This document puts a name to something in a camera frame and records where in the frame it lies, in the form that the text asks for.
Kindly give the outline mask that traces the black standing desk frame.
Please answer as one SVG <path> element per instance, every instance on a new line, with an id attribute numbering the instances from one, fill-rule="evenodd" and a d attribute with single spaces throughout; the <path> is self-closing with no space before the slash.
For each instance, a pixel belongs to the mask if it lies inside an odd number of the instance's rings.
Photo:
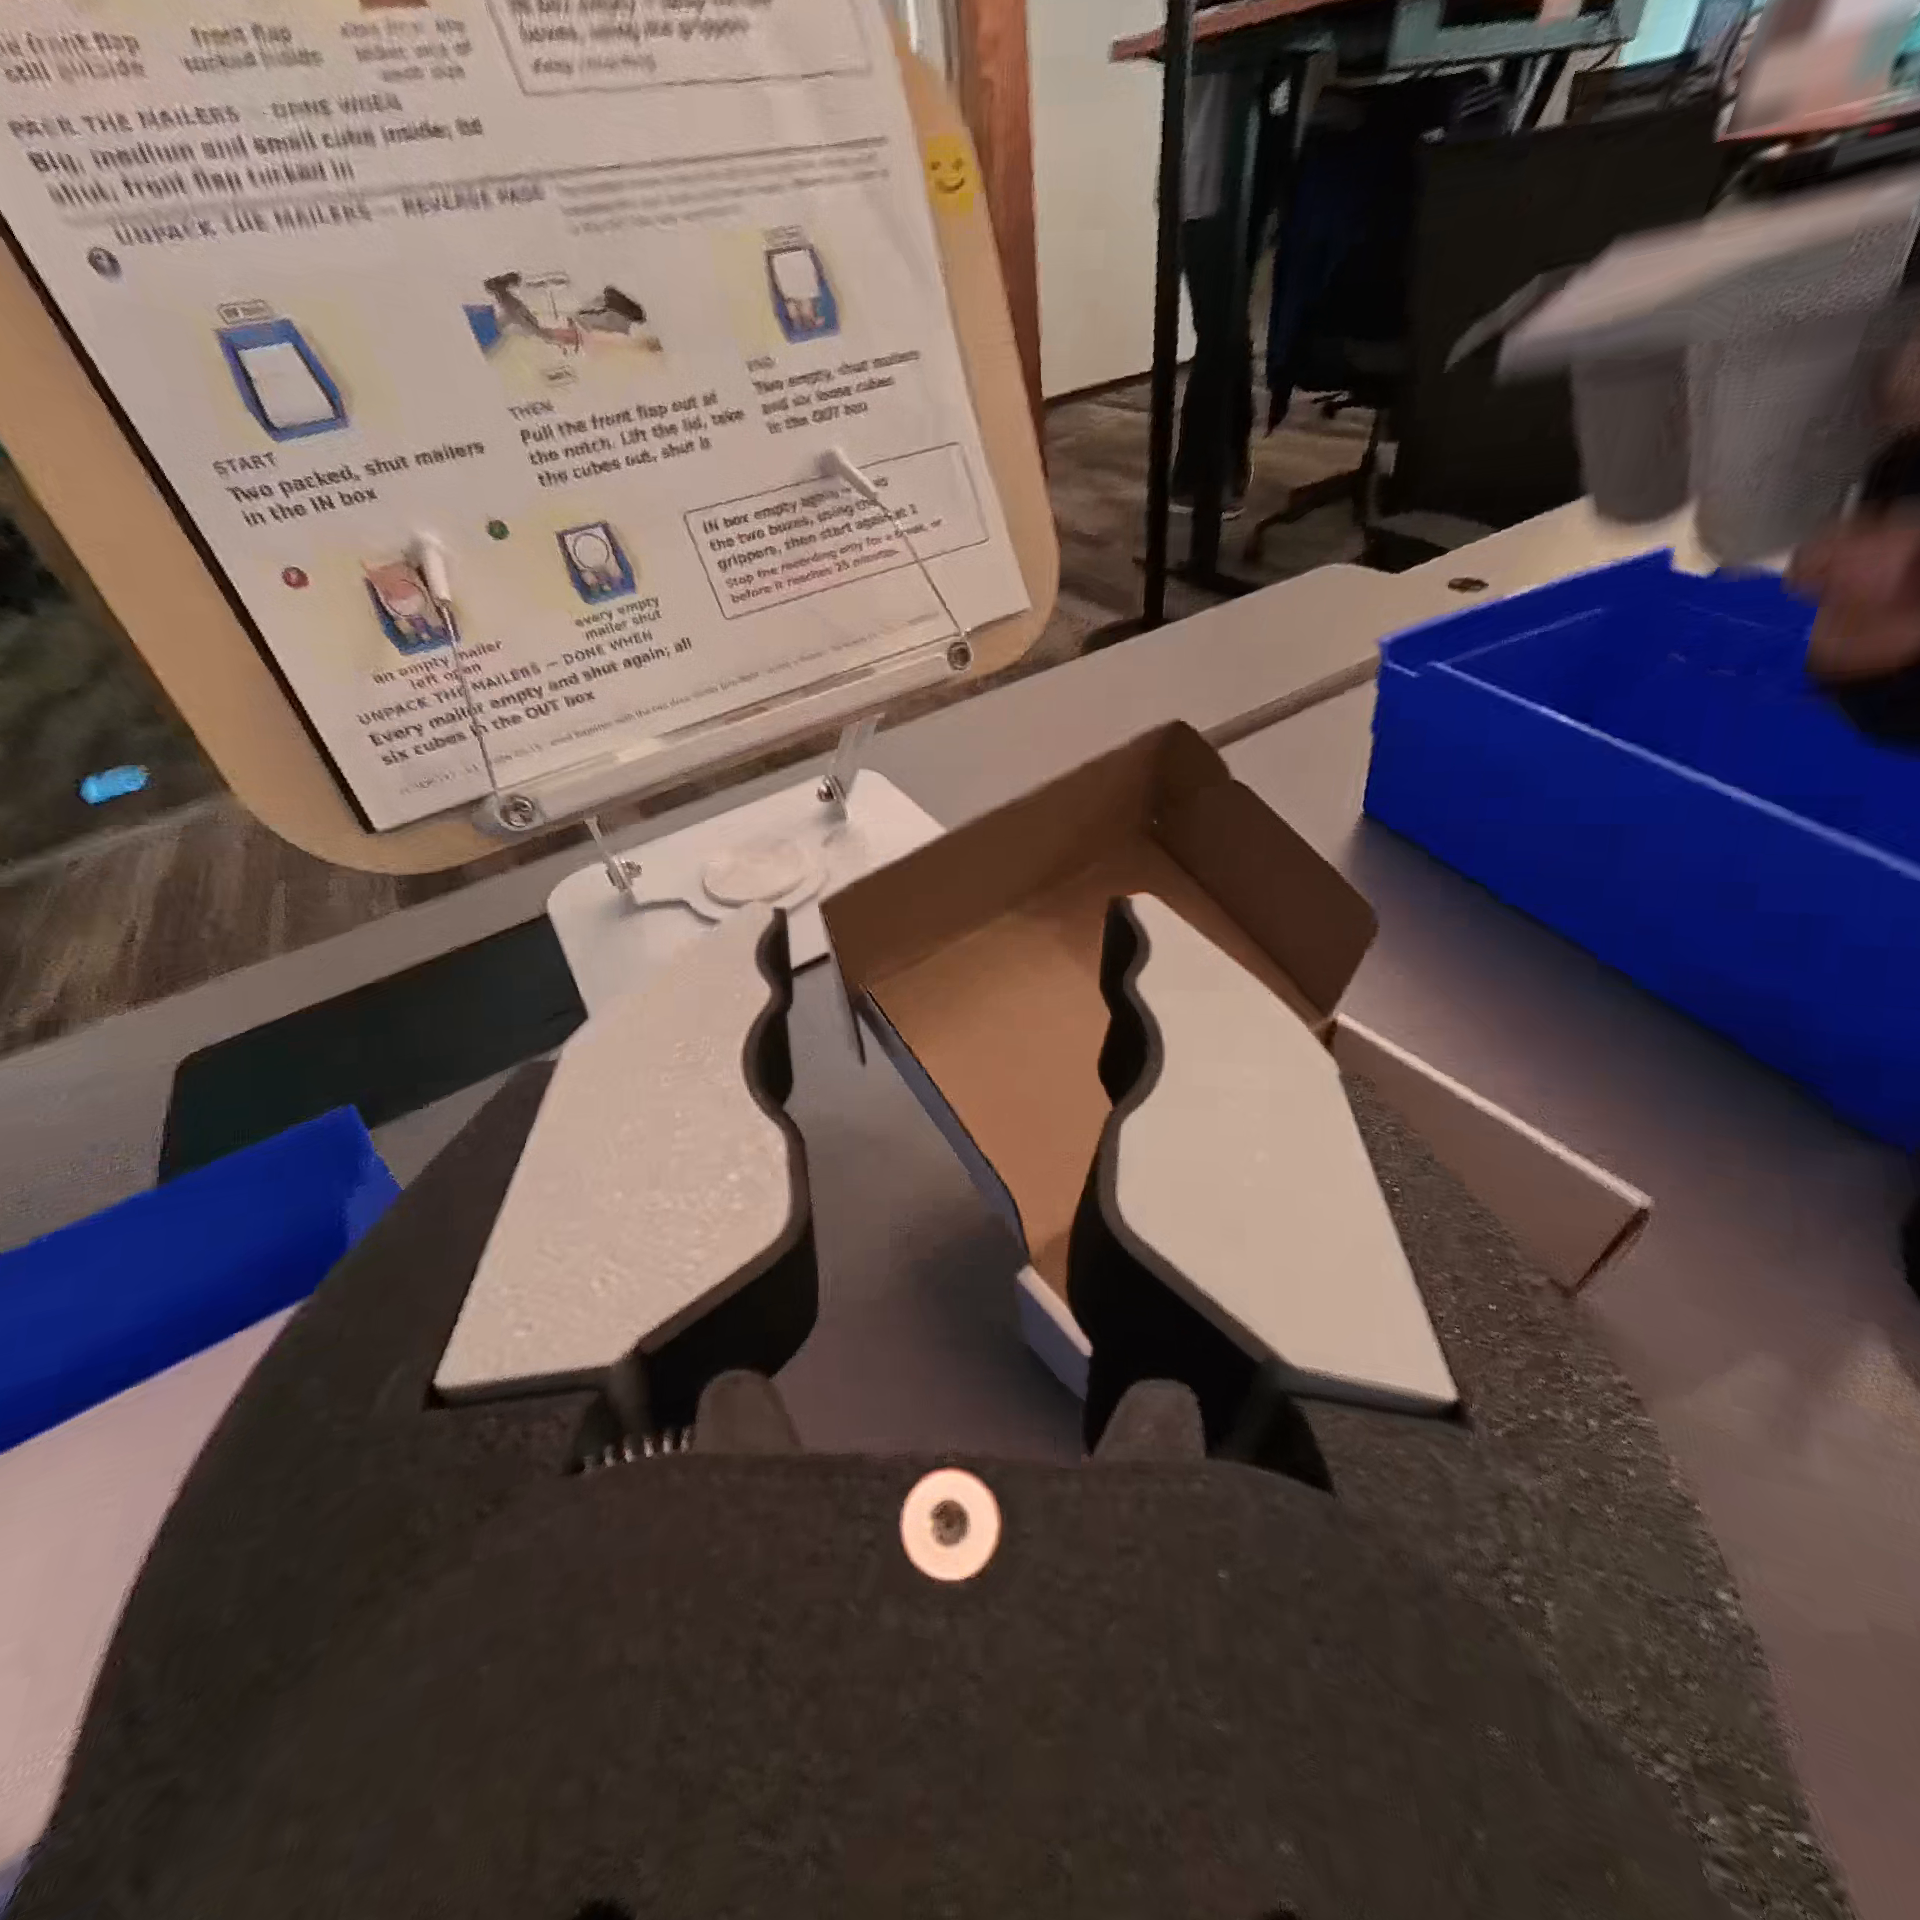
<path id="1" fill-rule="evenodd" d="M 1168 586 L 1213 600 L 1258 591 L 1220 568 L 1225 407 L 1200 436 L 1187 545 L 1168 549 L 1171 459 L 1177 440 L 1177 321 L 1184 296 L 1180 219 L 1187 97 L 1193 71 L 1225 74 L 1220 216 L 1226 219 L 1226 295 L 1247 295 L 1250 196 L 1255 181 L 1255 129 L 1263 88 L 1283 77 L 1287 98 L 1280 117 L 1280 186 L 1298 174 L 1298 146 L 1309 125 L 1305 82 L 1314 71 L 1334 82 L 1444 74 L 1469 63 L 1520 68 L 1523 90 L 1516 129 L 1538 119 L 1538 101 L 1572 52 L 1618 49 L 1639 29 L 1639 2 L 1165 2 L 1159 24 L 1116 36 L 1110 63 L 1154 63 L 1159 74 L 1159 142 L 1154 174 L 1154 328 L 1148 365 L 1148 466 L 1142 501 L 1139 610 L 1087 634 L 1103 653 L 1162 626 Z"/>

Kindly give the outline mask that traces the blue plastic bin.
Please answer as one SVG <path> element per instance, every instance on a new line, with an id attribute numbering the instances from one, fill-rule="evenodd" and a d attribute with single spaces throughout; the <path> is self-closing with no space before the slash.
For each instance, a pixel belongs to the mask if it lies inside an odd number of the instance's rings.
<path id="1" fill-rule="evenodd" d="M 1916 1149 L 1916 740 L 1804 670 L 1773 573 L 1668 549 L 1388 637 L 1364 813 Z"/>
<path id="2" fill-rule="evenodd" d="M 338 1108 L 2 1255 L 2 1450 L 308 1300 L 402 1185 Z"/>

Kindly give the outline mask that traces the wooden post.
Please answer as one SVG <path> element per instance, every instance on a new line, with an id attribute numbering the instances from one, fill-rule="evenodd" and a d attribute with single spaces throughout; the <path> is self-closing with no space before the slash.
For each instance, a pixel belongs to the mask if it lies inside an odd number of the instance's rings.
<path id="1" fill-rule="evenodd" d="M 956 101 L 980 161 L 1034 434 L 1043 434 L 1027 2 L 953 2 Z"/>

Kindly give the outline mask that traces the white cardboard mailer box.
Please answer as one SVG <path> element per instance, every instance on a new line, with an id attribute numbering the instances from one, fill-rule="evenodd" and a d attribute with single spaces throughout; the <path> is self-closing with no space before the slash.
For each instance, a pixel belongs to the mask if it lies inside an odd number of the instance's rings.
<path id="1" fill-rule="evenodd" d="M 1075 1396 L 1091 1348 L 1068 1309 L 1068 1234 L 1110 1108 L 1097 1080 L 1108 1029 L 1097 975 L 1116 897 L 1162 900 L 1283 994 L 1344 1089 L 1347 1076 L 1373 1085 L 1562 1293 L 1644 1234 L 1651 1202 L 1636 1188 L 1340 1013 L 1378 935 L 1373 906 L 1171 722 L 823 909 L 852 1013 L 1005 1215 L 1024 1333 Z"/>

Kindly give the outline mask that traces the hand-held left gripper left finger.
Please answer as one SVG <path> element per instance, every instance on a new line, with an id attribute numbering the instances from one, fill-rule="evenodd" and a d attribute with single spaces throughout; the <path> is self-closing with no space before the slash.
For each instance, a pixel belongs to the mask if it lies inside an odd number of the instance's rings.
<path id="1" fill-rule="evenodd" d="M 756 906 L 563 1042 L 434 1371 L 445 1406 L 588 1390 L 692 1419 L 780 1374 L 816 1320 L 803 1135 L 787 1114 L 787 917 Z"/>

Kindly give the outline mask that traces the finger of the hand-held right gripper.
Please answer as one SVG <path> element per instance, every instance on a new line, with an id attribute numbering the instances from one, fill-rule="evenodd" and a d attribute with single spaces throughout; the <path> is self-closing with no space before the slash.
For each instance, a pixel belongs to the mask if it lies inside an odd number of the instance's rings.
<path id="1" fill-rule="evenodd" d="M 1916 322 L 1916 183 L 1741 205 L 1609 245 L 1469 322 L 1447 366 L 1562 375 L 1581 491 L 1615 523 L 1693 513 L 1715 564 L 1766 564 L 1863 484 Z"/>

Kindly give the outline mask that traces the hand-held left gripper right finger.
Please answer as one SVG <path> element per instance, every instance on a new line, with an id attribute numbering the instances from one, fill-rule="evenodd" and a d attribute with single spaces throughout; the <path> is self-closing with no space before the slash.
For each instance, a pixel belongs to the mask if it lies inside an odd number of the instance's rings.
<path id="1" fill-rule="evenodd" d="M 1303 1399 L 1455 1416 L 1322 1039 L 1158 897 L 1108 906 L 1097 983 L 1110 1108 L 1068 1234 L 1087 1434 L 1146 1380 L 1184 1386 L 1210 1442 L 1274 1442 Z"/>

